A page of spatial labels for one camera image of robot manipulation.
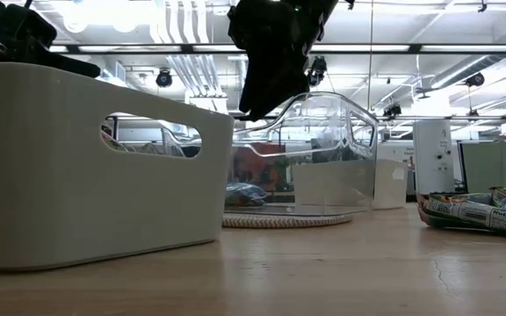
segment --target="ceiling pipe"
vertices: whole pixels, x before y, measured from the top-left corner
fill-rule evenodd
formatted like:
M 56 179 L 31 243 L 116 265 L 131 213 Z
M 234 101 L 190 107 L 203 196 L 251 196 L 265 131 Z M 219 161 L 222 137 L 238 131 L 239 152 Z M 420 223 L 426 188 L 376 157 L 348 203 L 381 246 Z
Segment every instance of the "ceiling pipe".
M 205 0 L 195 1 L 197 5 L 197 33 L 199 35 L 200 43 L 207 43 L 208 36 L 206 35 L 206 5 Z M 210 73 L 208 72 L 208 67 L 206 66 L 207 60 L 204 55 L 195 56 L 196 62 L 200 67 L 200 71 L 206 80 L 206 84 L 208 85 L 208 92 L 210 94 L 216 95 L 218 92 L 216 91 L 216 87 L 213 84 L 213 79 Z
M 239 76 L 240 87 L 243 88 L 245 86 L 245 78 L 247 77 L 247 62 L 246 61 L 238 61 L 237 62 L 237 74 Z
M 206 34 L 206 0 L 196 0 L 197 14 L 198 14 L 198 33 L 200 43 L 209 43 L 208 34 Z M 216 90 L 216 94 L 223 96 L 224 92 L 221 90 L 220 81 L 218 80 L 218 73 L 214 59 L 211 55 L 202 56 L 205 61 L 206 71 L 209 72 L 212 84 Z
M 496 108 L 500 108 L 504 105 L 506 105 L 506 97 L 499 99 L 499 100 L 489 101 L 489 102 L 486 102 L 483 104 L 478 104 L 478 105 L 474 106 L 472 109 L 477 110 L 477 111 L 481 111 L 481 112 L 486 112 L 486 111 L 494 110 Z
M 175 41 L 175 43 L 184 43 L 183 38 L 181 38 L 181 34 L 179 32 L 179 2 L 178 0 L 169 0 L 170 7 L 170 20 L 169 20 L 169 34 L 171 38 Z M 188 56 L 184 56 L 183 58 L 175 58 L 175 63 L 183 70 L 184 75 L 187 76 L 187 80 L 191 84 L 192 92 L 195 96 L 201 95 L 202 90 L 199 87 L 199 81 L 196 77 L 192 76 L 193 66 L 189 65 L 187 62 Z
M 183 13 L 184 13 L 184 21 L 183 21 L 183 35 L 186 38 L 186 41 L 189 44 L 195 44 L 197 41 L 194 38 L 194 31 L 192 30 L 192 2 L 191 0 L 181 0 L 183 2 Z M 194 78 L 196 78 L 196 83 L 199 86 L 200 94 L 202 96 L 207 95 L 206 91 L 206 83 L 201 78 L 197 68 L 194 66 L 192 59 L 189 55 L 185 55 L 183 57 L 184 63 L 187 66 L 187 69 L 192 73 Z
M 470 123 L 466 126 L 461 126 L 461 127 L 455 128 L 455 129 L 451 130 L 451 132 L 460 131 L 460 130 L 463 130 L 466 128 L 470 128 L 472 126 L 484 125 L 484 124 L 490 123 L 492 121 L 493 121 L 492 119 L 484 119 L 484 120 L 476 121 L 476 122 Z
M 453 7 L 459 0 L 452 0 L 450 1 L 447 5 L 445 5 L 444 9 L 450 9 L 451 7 Z M 419 31 L 417 34 L 415 34 L 413 37 L 411 37 L 411 39 L 408 41 L 408 43 L 414 43 L 416 40 L 419 40 L 419 38 L 421 36 L 423 36 L 423 34 L 425 34 L 427 31 L 429 31 L 429 29 L 434 25 L 436 24 L 436 22 L 438 22 L 438 20 L 443 17 L 447 12 L 441 12 L 441 13 L 438 13 L 434 18 L 432 18 L 429 23 L 427 23 L 427 25 L 421 29 L 421 31 Z M 417 60 L 417 70 L 419 69 L 419 60 Z M 395 90 L 393 90 L 392 92 L 386 94 L 385 96 L 383 96 L 379 101 L 378 103 L 376 103 L 372 108 L 376 110 L 376 107 L 379 105 L 379 104 L 382 104 L 382 103 L 385 103 L 385 101 L 387 101 L 389 98 L 392 98 L 394 100 L 397 100 L 399 98 L 401 98 L 402 96 L 405 96 L 408 94 L 408 92 L 406 91 L 407 88 L 405 88 L 406 86 L 410 86 L 410 92 L 413 92 L 413 85 L 418 83 L 419 80 L 421 80 L 422 78 L 420 76 L 417 76 L 417 77 L 413 77 L 413 78 L 409 78 L 406 82 L 403 83 L 403 85 L 400 85 L 399 87 L 397 87 Z
M 480 92 L 482 92 L 484 90 L 488 90 L 488 88 L 496 88 L 497 84 L 504 83 L 504 82 L 506 82 L 506 77 L 501 78 L 501 79 L 497 80 L 494 83 L 491 83 L 491 84 L 488 84 L 488 85 L 482 85 L 482 86 L 478 87 L 478 89 L 470 91 L 470 92 L 466 93 L 465 95 L 452 100 L 452 102 L 458 102 L 458 101 L 463 100 L 465 98 L 469 98 L 470 96 L 478 94 L 478 93 L 480 93 Z
M 506 36 L 501 42 L 506 43 Z M 506 54 L 486 55 L 480 58 L 475 56 L 468 57 L 445 72 L 434 76 L 430 80 L 430 89 L 441 90 L 448 88 L 505 59 Z
M 149 35 L 151 36 L 152 40 L 157 43 L 170 44 L 172 40 L 167 31 L 167 7 L 165 5 L 165 1 L 155 0 L 155 5 L 157 7 L 157 23 L 149 26 Z M 195 90 L 192 87 L 188 75 L 180 67 L 180 56 L 168 55 L 167 62 L 171 65 L 171 68 L 175 70 L 186 89 L 191 91 L 194 95 L 198 95 L 198 90 Z

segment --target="cable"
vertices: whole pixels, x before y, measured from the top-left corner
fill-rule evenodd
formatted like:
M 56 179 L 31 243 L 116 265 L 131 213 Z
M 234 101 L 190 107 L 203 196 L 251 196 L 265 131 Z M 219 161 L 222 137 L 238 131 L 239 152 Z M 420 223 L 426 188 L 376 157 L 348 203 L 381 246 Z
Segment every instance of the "cable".
M 329 71 L 325 71 L 327 73 L 327 78 L 329 79 L 329 84 L 331 85 L 331 89 L 333 93 L 335 93 L 335 87 L 333 87 L 333 82 L 331 81 L 331 75 L 329 75 Z
M 471 87 L 468 86 L 467 87 L 467 100 L 468 100 L 468 103 L 470 104 L 470 113 L 472 112 L 472 96 L 470 95 L 470 92 L 471 92 Z
M 366 110 L 370 111 L 370 95 L 372 85 L 372 43 L 374 42 L 374 1 L 372 0 L 371 13 L 370 13 L 370 62 L 368 66 L 368 98 L 366 103 Z

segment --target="snack wrapper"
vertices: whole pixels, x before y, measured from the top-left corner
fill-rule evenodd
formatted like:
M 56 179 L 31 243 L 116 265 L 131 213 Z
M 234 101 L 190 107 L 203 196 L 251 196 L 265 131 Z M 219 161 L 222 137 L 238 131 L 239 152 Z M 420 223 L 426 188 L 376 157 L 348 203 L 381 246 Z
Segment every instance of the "snack wrapper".
M 491 188 L 491 197 L 493 199 L 493 206 L 501 207 L 503 201 L 506 199 L 506 188 L 494 187 Z
M 417 195 L 421 220 L 434 227 L 487 229 L 506 233 L 506 210 L 463 198 Z

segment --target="security camera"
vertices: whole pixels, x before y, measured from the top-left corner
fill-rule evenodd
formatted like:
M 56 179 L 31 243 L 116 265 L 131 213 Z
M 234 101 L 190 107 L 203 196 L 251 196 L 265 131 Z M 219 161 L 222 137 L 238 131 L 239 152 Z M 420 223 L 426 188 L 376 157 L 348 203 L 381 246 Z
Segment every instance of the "security camera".
M 468 87 L 480 87 L 485 82 L 485 77 L 481 73 L 477 73 L 467 78 L 464 82 Z
M 157 79 L 155 79 L 155 83 L 157 83 L 160 88 L 170 87 L 173 83 L 173 77 L 171 77 L 170 72 L 171 70 L 169 68 L 159 69 L 159 75 L 157 76 Z

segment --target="cubicle wall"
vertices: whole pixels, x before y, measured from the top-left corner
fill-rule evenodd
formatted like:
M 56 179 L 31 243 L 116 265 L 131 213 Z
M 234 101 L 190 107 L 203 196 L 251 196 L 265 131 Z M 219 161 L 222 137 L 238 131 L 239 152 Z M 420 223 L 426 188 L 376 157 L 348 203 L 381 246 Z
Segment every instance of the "cubicle wall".
M 506 187 L 506 142 L 462 142 L 460 145 L 465 182 L 469 192 Z

